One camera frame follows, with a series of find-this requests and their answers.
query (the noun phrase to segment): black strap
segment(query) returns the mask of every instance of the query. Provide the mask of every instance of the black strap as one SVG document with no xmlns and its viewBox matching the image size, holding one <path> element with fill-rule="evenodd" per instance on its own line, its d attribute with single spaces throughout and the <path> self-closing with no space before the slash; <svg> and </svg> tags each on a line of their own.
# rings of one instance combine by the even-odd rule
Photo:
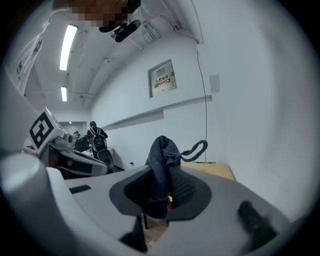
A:
<svg viewBox="0 0 320 256">
<path fill-rule="evenodd" d="M 202 149 L 193 157 L 186 159 L 183 156 L 189 156 L 191 155 L 196 149 L 197 147 L 203 144 Z M 203 152 L 206 151 L 206 149 L 208 148 L 208 142 L 206 140 L 200 140 L 199 142 L 197 142 L 190 150 L 185 150 L 182 153 L 167 153 L 167 156 L 170 158 L 177 158 L 177 159 L 182 159 L 185 162 L 193 162 L 194 160 L 196 160 L 198 157 L 200 157 L 202 155 Z"/>
<path fill-rule="evenodd" d="M 88 185 L 82 185 L 82 186 L 76 186 L 76 187 L 69 188 L 71 194 L 80 193 L 82 191 L 86 191 L 86 190 L 90 190 L 90 189 L 91 189 L 91 187 L 89 187 Z"/>
<path fill-rule="evenodd" d="M 92 133 L 93 136 L 95 136 L 96 132 L 94 129 L 90 128 L 89 131 Z"/>
</svg>

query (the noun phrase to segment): white robot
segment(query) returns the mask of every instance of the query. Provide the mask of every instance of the white robot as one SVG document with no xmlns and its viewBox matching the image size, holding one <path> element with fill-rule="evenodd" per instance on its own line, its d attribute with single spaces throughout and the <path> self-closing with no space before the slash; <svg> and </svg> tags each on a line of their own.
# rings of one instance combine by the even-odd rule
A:
<svg viewBox="0 0 320 256">
<path fill-rule="evenodd" d="M 72 136 L 46 108 L 35 120 L 29 136 L 39 158 L 47 167 L 59 169 L 65 179 L 105 175 L 108 166 L 72 147 Z"/>
</svg>

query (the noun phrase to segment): person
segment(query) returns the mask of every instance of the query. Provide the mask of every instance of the person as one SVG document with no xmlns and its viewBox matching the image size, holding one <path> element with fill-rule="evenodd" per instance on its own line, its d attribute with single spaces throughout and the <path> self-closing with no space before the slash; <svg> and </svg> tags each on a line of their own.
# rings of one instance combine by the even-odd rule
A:
<svg viewBox="0 0 320 256">
<path fill-rule="evenodd" d="M 88 132 L 86 134 L 86 138 L 89 143 L 92 143 L 94 134 L 101 134 L 103 137 L 108 138 L 108 135 L 105 133 L 105 131 L 102 130 L 101 128 L 97 127 L 97 124 L 95 121 L 91 121 L 90 122 L 90 129 L 88 130 Z M 95 159 L 98 159 L 98 152 L 95 151 L 93 149 L 93 147 L 92 147 L 92 153 L 93 153 L 93 157 Z"/>
<path fill-rule="evenodd" d="M 79 134 L 79 132 L 76 130 L 76 131 L 73 133 L 73 137 L 72 137 L 73 148 L 75 148 L 75 145 L 76 145 L 77 141 L 79 140 L 79 138 L 80 138 L 80 134 Z"/>
<path fill-rule="evenodd" d="M 38 117 L 37 111 L 24 98 L 24 92 L 51 15 L 69 11 L 79 20 L 90 22 L 91 26 L 108 26 L 128 15 L 125 13 L 128 12 L 128 1 L 130 0 L 46 0 L 23 24 L 15 23 L 17 27 L 11 25 L 4 28 L 5 34 L 17 34 L 12 37 L 0 69 L 0 95 L 5 95 L 0 100 L 0 116 L 18 130 L 14 140 L 10 136 L 1 136 L 0 151 L 8 154 L 20 152 L 32 122 Z M 25 15 L 24 12 L 28 12 L 27 8 L 21 10 L 18 20 Z"/>
</svg>

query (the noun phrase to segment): black jacket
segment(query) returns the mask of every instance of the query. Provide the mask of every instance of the black jacket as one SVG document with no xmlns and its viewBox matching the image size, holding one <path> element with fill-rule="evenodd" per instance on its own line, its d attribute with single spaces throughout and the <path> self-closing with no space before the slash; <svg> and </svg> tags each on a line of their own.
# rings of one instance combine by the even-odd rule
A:
<svg viewBox="0 0 320 256">
<path fill-rule="evenodd" d="M 89 129 L 88 132 L 86 133 L 87 140 L 91 140 L 92 137 L 93 137 L 90 129 Z M 105 133 L 105 131 L 102 130 L 101 128 L 98 128 L 98 127 L 97 127 L 96 133 L 101 134 L 101 135 L 104 136 L 105 138 L 108 138 L 108 135 L 107 135 L 107 134 Z"/>
</svg>

